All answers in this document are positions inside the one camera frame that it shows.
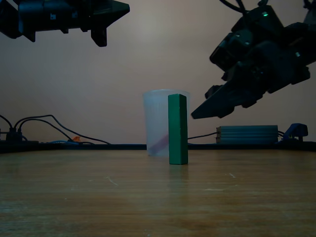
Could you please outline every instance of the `gray power supply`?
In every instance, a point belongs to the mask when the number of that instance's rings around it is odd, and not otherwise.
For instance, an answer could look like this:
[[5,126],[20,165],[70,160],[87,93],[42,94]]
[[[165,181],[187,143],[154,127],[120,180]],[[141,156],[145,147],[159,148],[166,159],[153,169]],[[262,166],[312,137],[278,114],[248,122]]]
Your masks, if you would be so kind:
[[218,144],[272,144],[278,142],[277,125],[221,126],[216,128]]

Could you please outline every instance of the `orange object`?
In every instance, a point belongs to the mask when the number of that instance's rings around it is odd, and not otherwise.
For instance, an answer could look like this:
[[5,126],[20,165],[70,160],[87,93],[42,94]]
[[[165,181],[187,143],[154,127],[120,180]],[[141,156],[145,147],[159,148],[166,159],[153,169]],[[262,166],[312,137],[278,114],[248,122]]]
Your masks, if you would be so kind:
[[76,136],[76,137],[73,138],[73,141],[74,142],[81,142],[81,139],[80,139],[79,136]]

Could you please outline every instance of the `wood grain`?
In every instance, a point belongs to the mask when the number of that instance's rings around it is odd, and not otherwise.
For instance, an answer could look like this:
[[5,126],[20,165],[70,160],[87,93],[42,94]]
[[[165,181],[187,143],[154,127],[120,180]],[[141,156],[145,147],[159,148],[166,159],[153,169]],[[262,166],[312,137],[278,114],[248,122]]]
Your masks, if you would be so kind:
[[316,236],[316,153],[0,155],[0,236]]

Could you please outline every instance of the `table surface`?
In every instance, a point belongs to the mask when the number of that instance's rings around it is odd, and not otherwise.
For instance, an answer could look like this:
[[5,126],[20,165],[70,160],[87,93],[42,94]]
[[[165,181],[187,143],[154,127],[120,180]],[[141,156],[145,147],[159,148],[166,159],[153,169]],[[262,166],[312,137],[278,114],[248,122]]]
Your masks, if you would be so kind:
[[316,153],[0,155],[0,236],[316,236]]

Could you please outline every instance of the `blue clamp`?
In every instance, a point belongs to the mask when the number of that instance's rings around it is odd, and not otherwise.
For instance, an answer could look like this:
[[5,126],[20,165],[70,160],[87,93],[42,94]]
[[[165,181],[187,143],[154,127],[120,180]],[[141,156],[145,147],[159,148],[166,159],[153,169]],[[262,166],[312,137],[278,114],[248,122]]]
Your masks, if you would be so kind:
[[290,128],[285,132],[283,140],[295,139],[298,137],[300,142],[303,141],[303,137],[308,136],[308,129],[305,124],[294,123]]

